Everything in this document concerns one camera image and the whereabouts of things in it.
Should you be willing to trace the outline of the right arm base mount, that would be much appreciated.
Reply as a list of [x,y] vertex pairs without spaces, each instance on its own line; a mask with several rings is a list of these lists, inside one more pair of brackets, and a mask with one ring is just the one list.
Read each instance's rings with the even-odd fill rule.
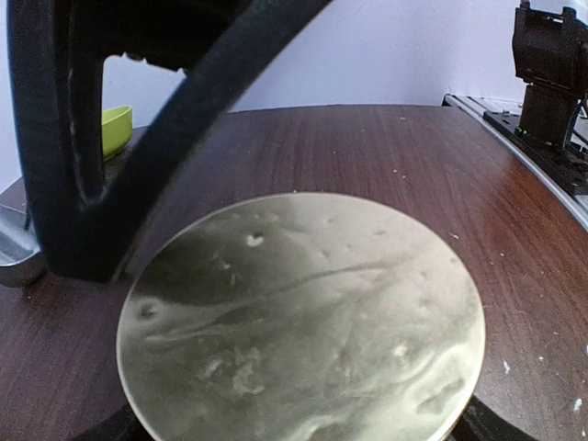
[[566,148],[532,140],[519,128],[519,117],[485,111],[483,120],[518,147],[565,193],[570,196],[587,195],[587,155],[580,145],[571,142]]

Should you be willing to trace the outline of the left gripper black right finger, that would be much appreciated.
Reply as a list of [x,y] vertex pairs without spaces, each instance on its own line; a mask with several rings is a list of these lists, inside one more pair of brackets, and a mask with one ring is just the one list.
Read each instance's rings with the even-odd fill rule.
[[506,422],[476,396],[453,428],[448,441],[537,441]]

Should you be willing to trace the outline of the silver metal scoop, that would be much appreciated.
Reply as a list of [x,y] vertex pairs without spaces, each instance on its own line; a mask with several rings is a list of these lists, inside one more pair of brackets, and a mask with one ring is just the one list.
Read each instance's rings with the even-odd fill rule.
[[22,288],[46,271],[45,257],[26,212],[1,206],[1,285]]

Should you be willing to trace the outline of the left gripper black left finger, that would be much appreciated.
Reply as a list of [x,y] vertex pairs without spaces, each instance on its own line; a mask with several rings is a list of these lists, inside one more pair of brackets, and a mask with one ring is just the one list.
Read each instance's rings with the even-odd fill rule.
[[129,439],[138,427],[134,414],[124,406],[45,410],[9,409],[1,413],[2,440]]

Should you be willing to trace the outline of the gold round lid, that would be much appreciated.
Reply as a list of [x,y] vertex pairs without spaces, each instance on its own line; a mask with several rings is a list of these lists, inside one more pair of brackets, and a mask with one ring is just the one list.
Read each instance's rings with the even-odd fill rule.
[[442,440],[478,382],[481,297],[420,221],[329,193],[249,199],[135,280],[119,377],[156,440]]

